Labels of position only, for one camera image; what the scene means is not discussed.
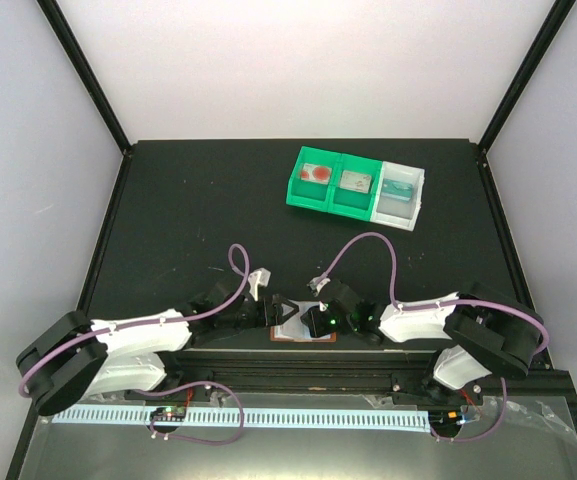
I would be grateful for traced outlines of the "brown leather card holder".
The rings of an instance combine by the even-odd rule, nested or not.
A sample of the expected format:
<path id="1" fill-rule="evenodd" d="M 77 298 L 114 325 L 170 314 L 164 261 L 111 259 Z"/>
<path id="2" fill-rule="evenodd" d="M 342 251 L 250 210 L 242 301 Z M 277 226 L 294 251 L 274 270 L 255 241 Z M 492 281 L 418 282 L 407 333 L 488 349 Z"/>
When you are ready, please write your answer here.
<path id="1" fill-rule="evenodd" d="M 336 334 L 328 334 L 323 337 L 312 337 L 307 326 L 301 321 L 301 316 L 312 307 L 319 307 L 318 302 L 297 301 L 299 310 L 283 324 L 273 326 L 270 329 L 270 340 L 272 342 L 284 343 L 335 343 Z"/>

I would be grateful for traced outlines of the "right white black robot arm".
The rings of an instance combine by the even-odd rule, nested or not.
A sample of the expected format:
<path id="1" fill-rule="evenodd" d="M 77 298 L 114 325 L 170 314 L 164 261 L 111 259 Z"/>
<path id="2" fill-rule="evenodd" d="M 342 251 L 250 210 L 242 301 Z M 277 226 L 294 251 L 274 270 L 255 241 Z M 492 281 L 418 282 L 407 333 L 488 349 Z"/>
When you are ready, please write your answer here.
<path id="1" fill-rule="evenodd" d="M 316 304 L 300 317 L 313 338 L 353 335 L 373 345 L 445 342 L 413 386 L 398 382 L 404 394 L 430 404 L 447 405 L 485 377 L 526 378 L 550 340 L 536 312 L 479 282 L 432 300 L 389 304 L 363 300 L 338 280 L 320 281 L 314 293 Z"/>

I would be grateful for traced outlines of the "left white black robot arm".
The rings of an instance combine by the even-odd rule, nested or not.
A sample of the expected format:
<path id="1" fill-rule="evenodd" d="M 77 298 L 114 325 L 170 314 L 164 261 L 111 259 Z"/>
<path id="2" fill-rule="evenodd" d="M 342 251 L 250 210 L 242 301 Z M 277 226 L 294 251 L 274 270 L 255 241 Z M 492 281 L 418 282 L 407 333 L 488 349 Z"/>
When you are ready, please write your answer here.
<path id="1" fill-rule="evenodd" d="M 181 391 L 183 376 L 164 364 L 162 354 L 230 333 L 272 329 L 299 313 L 299 302 L 262 294 L 268 278 L 263 269 L 246 281 L 229 274 L 178 308 L 141 317 L 91 319 L 81 310 L 70 311 L 18 355 L 19 393 L 41 416 L 122 390 L 173 398 Z"/>

